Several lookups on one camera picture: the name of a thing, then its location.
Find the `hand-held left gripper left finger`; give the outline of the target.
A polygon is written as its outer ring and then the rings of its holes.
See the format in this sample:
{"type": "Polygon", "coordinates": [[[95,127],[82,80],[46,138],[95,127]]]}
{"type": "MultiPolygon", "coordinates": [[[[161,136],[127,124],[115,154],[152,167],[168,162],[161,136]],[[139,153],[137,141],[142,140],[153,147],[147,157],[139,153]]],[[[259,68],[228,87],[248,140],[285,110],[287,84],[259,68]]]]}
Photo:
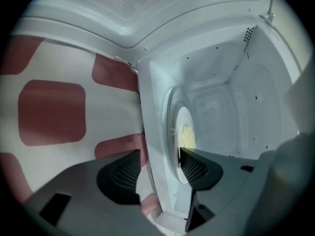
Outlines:
{"type": "Polygon", "coordinates": [[[148,236],[136,184],[140,150],[76,164],[27,201],[26,208],[54,236],[148,236]]]}

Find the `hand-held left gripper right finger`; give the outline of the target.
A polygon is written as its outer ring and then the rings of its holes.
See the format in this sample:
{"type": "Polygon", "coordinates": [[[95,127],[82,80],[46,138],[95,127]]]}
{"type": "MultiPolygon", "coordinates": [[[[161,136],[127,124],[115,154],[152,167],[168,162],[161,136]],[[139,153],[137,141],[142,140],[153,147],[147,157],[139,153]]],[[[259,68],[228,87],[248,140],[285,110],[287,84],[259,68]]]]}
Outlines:
{"type": "Polygon", "coordinates": [[[180,168],[192,188],[185,231],[212,219],[241,190],[256,160],[180,148],[180,168]]]}

